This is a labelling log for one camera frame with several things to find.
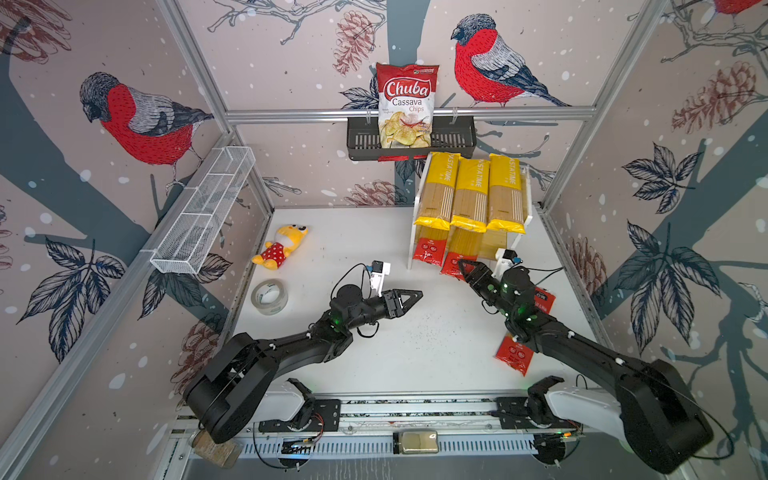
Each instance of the red packet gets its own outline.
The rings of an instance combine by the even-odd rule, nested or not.
[[[554,295],[552,292],[540,289],[536,287],[536,294],[534,295],[534,302],[542,312],[549,313],[554,303]],[[507,333],[504,335],[502,345],[499,346],[496,352],[496,358],[506,363],[515,370],[525,376],[528,372],[528,366],[531,365],[533,359],[533,350],[529,349],[525,345],[521,345],[512,339],[512,335]]]

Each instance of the pine cone drawing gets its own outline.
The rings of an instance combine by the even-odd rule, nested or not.
[[[672,130],[685,127],[690,134],[704,127],[711,130],[716,123],[728,123],[740,107],[754,98],[755,81],[755,68],[745,61],[718,70],[695,96],[686,99],[680,111],[675,110]]]
[[[362,12],[347,12],[344,20],[337,24],[336,51],[333,67],[346,76],[350,70],[357,71],[368,53],[373,51],[373,24]]]
[[[576,240],[571,237],[571,242],[566,243],[566,247],[587,292],[593,301],[602,305],[605,301],[605,280],[608,278],[603,256],[589,246],[587,238]]]
[[[351,197],[344,197],[348,203],[362,207],[365,205],[402,205],[406,196],[398,187],[384,180],[374,180],[371,184],[356,184]]]
[[[71,50],[71,38],[63,20],[72,17],[52,0],[0,0],[0,38],[4,41],[26,18],[31,26],[22,29],[11,47],[19,60],[45,63],[59,48]]]
[[[190,329],[181,345],[182,355],[179,357],[179,368],[170,378],[175,383],[174,393],[181,394],[189,382],[208,364],[216,352],[219,334],[203,322],[197,322]],[[184,404],[179,401],[178,408]]]

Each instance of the white tabletop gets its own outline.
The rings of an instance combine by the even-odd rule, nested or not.
[[[374,338],[355,333],[339,358],[304,366],[284,378],[298,378],[320,393],[481,393],[527,389],[549,375],[573,385],[576,372],[542,354],[534,355],[525,377],[494,358],[506,333],[503,317],[487,314],[466,283],[440,275],[436,266],[415,261],[411,270],[406,269],[411,217],[412,209],[403,207],[276,210],[268,240],[286,224],[307,225],[310,231],[278,270],[254,269],[235,333],[248,332],[254,339],[301,333],[329,308],[331,288],[352,265],[381,260],[392,264],[384,290],[422,290],[424,297],[404,316],[381,321]],[[553,269],[561,265],[537,214],[516,250],[525,266]],[[361,272],[362,267],[352,271],[342,285],[359,285]],[[545,275],[531,272],[534,282]],[[258,283],[271,278],[285,284],[288,304],[282,312],[264,316],[251,304],[250,294]],[[594,339],[563,272],[540,286],[556,296],[551,315]],[[365,334],[373,329],[362,328]]]

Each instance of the stuffed toy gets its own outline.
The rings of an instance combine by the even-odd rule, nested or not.
[[[264,250],[256,255],[252,261],[256,265],[264,265],[270,270],[277,270],[286,261],[287,257],[297,248],[306,235],[307,229],[303,225],[286,225],[277,230],[274,242],[266,242]]]

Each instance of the clear tape roll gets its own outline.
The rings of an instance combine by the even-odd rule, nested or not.
[[[264,280],[253,289],[250,301],[262,315],[274,315],[288,303],[288,290],[277,279]]]

